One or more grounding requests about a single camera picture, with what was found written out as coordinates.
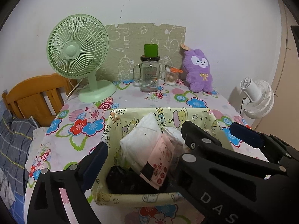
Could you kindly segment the green desk fan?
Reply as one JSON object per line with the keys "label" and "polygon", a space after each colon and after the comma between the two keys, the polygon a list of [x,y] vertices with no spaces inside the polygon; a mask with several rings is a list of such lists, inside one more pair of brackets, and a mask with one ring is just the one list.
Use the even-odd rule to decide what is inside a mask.
{"label": "green desk fan", "polygon": [[96,72],[107,57],[108,46],[104,25],[85,14],[64,18],[49,35],[47,58],[55,72],[68,79],[88,79],[88,84],[78,93],[83,103],[99,102],[116,92],[111,81],[96,79]]}

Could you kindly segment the white crumpled cloth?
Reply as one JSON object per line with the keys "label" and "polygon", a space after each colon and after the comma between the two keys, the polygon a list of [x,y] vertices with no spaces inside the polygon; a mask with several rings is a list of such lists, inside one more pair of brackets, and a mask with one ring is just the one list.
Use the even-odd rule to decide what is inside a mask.
{"label": "white crumpled cloth", "polygon": [[8,182],[4,172],[0,169],[0,195],[5,206],[10,210],[13,203],[16,201],[11,185]]}

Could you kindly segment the blue bed sheet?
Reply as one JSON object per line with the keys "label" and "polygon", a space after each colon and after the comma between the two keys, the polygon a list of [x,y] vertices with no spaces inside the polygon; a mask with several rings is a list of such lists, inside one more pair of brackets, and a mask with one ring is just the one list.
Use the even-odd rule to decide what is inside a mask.
{"label": "blue bed sheet", "polygon": [[16,200],[8,212],[17,223],[24,223],[24,163],[18,161],[18,156],[14,156],[20,152],[13,148],[12,120],[12,114],[1,101],[1,170],[7,177]]}

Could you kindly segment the beige door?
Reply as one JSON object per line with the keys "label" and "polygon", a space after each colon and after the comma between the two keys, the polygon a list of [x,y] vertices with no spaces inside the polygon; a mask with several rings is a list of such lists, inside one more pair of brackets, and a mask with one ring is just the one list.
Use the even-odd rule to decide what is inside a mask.
{"label": "beige door", "polygon": [[272,134],[298,149],[298,51],[292,29],[297,26],[293,15],[282,0],[278,0],[282,37],[278,65],[272,89],[275,102],[272,110],[256,121],[255,130]]}

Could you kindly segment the yellow cartoon fabric storage box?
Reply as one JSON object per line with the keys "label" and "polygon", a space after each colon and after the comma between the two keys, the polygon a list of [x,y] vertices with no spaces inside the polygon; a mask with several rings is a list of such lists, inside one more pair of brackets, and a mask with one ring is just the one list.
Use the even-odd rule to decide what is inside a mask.
{"label": "yellow cartoon fabric storage box", "polygon": [[182,201],[180,193],[168,189],[168,176],[179,156],[189,152],[181,136],[186,121],[232,148],[224,126],[208,108],[113,110],[102,136],[108,156],[92,187],[94,201],[134,208]]}

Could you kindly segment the grey plaid pillow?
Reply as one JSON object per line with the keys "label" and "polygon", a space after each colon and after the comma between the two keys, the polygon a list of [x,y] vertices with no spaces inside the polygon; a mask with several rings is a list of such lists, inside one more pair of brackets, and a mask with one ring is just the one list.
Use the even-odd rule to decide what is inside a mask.
{"label": "grey plaid pillow", "polygon": [[24,196],[29,173],[25,169],[36,125],[6,110],[1,116],[1,170],[13,191]]}

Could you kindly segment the white floor fan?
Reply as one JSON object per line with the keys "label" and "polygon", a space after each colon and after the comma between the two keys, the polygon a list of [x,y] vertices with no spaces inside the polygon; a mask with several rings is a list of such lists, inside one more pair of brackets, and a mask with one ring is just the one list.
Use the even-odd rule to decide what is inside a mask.
{"label": "white floor fan", "polygon": [[242,92],[249,98],[245,104],[243,112],[251,119],[265,117],[274,105],[274,92],[265,80],[253,80],[249,77],[240,82]]}

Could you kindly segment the pink tissue pack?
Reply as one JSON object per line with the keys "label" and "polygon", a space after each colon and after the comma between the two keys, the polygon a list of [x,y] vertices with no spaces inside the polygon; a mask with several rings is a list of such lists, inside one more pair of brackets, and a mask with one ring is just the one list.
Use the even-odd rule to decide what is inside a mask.
{"label": "pink tissue pack", "polygon": [[140,172],[141,178],[157,190],[159,190],[166,179],[174,150],[175,146],[169,136],[163,133]]}

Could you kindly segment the green cup on jar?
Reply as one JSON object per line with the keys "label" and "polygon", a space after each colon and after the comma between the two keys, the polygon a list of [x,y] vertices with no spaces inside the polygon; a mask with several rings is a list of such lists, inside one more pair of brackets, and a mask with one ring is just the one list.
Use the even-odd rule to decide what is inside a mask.
{"label": "green cup on jar", "polygon": [[158,57],[159,45],[157,44],[145,44],[144,56],[148,58]]}

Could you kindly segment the white tissue pack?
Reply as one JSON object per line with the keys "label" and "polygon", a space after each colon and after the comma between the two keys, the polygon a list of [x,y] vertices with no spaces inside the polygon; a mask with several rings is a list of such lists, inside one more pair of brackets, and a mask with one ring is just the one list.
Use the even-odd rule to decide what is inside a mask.
{"label": "white tissue pack", "polygon": [[162,135],[152,113],[143,116],[140,122],[120,140],[124,157],[130,167],[140,174],[156,143]]}

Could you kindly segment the black plastic bag bundle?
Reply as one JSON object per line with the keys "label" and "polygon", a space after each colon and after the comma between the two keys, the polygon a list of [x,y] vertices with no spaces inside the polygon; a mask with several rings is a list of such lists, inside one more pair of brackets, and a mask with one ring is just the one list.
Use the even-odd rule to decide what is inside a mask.
{"label": "black plastic bag bundle", "polygon": [[141,178],[134,170],[124,169],[120,166],[111,167],[105,179],[107,187],[112,194],[158,194],[166,193],[169,187],[169,178],[163,182],[163,185],[157,190],[143,178]]}

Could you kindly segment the floral tablecloth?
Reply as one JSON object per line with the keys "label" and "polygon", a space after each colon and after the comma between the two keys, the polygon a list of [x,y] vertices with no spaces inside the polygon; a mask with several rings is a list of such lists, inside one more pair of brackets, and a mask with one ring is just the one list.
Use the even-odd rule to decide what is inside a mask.
{"label": "floral tablecloth", "polygon": [[[40,172],[47,168],[64,170],[79,163],[100,141],[108,143],[107,168],[121,165],[120,138],[128,134],[143,116],[152,113],[160,128],[171,126],[180,130],[186,120],[205,125],[221,142],[238,153],[265,160],[259,149],[232,136],[233,122],[245,124],[235,108],[217,91],[192,93],[179,81],[175,85],[161,83],[158,91],[142,92],[133,81],[116,82],[116,92],[108,99],[86,104],[72,96],[48,128],[34,131],[27,160],[29,179],[24,208],[29,208]],[[101,187],[101,201],[96,203],[93,192],[87,200],[102,223],[200,223],[203,216],[179,194],[146,194],[141,196],[110,195]]]}

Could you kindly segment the green cartoon cardboard panel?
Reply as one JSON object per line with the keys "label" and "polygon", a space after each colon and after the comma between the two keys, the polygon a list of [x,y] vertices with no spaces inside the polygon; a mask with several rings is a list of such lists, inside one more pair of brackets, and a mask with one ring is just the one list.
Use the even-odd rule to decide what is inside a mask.
{"label": "green cartoon cardboard panel", "polygon": [[170,24],[124,23],[107,25],[109,48],[107,57],[96,72],[98,80],[124,81],[133,79],[133,68],[144,55],[145,44],[158,45],[160,78],[164,78],[165,66],[180,69],[181,45],[186,28]]}

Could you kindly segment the glass mason jar mug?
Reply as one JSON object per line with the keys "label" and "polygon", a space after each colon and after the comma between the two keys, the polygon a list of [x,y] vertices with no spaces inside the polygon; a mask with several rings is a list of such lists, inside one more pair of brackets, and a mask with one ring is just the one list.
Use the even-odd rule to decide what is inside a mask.
{"label": "glass mason jar mug", "polygon": [[160,57],[140,56],[140,63],[133,68],[133,79],[145,93],[158,91],[160,80]]}

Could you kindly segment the wooden bed headboard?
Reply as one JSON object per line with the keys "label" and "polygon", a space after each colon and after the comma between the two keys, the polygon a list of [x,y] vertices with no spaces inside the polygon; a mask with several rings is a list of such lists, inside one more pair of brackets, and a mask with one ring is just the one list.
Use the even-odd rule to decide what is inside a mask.
{"label": "wooden bed headboard", "polygon": [[33,117],[40,126],[50,126],[63,107],[61,90],[69,94],[75,87],[75,79],[67,79],[57,73],[29,78],[18,83],[1,97],[8,110],[20,119]]}

